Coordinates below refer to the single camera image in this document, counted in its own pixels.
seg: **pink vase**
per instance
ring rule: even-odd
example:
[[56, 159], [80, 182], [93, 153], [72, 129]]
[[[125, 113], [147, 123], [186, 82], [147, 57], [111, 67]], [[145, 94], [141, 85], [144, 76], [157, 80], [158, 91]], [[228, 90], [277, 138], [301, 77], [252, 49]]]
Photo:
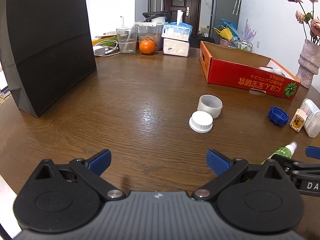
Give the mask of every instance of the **pink vase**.
[[296, 77], [301, 81], [301, 85], [305, 88], [310, 88], [313, 80], [313, 75], [319, 73], [320, 67], [320, 46], [305, 40], [300, 58], [300, 65]]

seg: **refrigerator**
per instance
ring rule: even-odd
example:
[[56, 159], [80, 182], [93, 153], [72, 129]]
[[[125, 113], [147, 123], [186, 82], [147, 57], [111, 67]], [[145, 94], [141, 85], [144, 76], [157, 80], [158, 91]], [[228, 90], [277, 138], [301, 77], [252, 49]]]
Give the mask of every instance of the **refrigerator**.
[[236, 26], [238, 26], [239, 14], [240, 14], [240, 11], [239, 11], [238, 15], [236, 15], [238, 5], [236, 7], [235, 13], [232, 14], [235, 3], [236, 3], [236, 0], [212, 0], [209, 36], [214, 38], [216, 44], [220, 44], [220, 35], [217, 34], [213, 30], [213, 28], [217, 25], [222, 24], [220, 19], [225, 19], [230, 22], [234, 22]]

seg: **orange fruit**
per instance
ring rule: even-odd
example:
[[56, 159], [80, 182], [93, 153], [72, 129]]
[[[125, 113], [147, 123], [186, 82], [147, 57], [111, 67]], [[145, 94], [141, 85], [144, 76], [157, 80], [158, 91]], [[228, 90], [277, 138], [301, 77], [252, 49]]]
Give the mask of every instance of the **orange fruit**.
[[141, 41], [139, 49], [142, 54], [151, 54], [156, 50], [156, 44], [154, 41]]

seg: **spray bottle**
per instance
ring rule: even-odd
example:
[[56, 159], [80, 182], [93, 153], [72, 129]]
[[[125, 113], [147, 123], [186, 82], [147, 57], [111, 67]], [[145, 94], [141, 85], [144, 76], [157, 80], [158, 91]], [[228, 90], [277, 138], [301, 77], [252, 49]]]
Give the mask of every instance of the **spray bottle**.
[[287, 158], [291, 158], [294, 151], [297, 149], [297, 143], [291, 142], [286, 147], [279, 148], [275, 153], [273, 153], [268, 159], [270, 159], [273, 155], [278, 154]]

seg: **wooden table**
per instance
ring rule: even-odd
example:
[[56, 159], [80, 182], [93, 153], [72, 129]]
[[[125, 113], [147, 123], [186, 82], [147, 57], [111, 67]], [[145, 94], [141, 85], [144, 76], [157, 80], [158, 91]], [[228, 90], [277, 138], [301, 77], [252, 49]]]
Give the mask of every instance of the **wooden table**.
[[[116, 187], [144, 191], [192, 192], [215, 177], [205, 154], [215, 148], [230, 158], [261, 163], [279, 147], [298, 143], [294, 158], [305, 148], [320, 146], [303, 129], [268, 119], [271, 106], [290, 117], [304, 98], [320, 105], [320, 94], [301, 87], [294, 101], [247, 90], [207, 84], [198, 59], [190, 57], [116, 55], [97, 58], [98, 70], [67, 92], [40, 118], [15, 106], [13, 98], [0, 107], [0, 174], [18, 193], [40, 160], [68, 163], [89, 158], [103, 148], [112, 164], [102, 177]], [[201, 95], [223, 102], [212, 131], [198, 134], [188, 125]], [[305, 214], [298, 232], [318, 239], [320, 198], [303, 196]]]

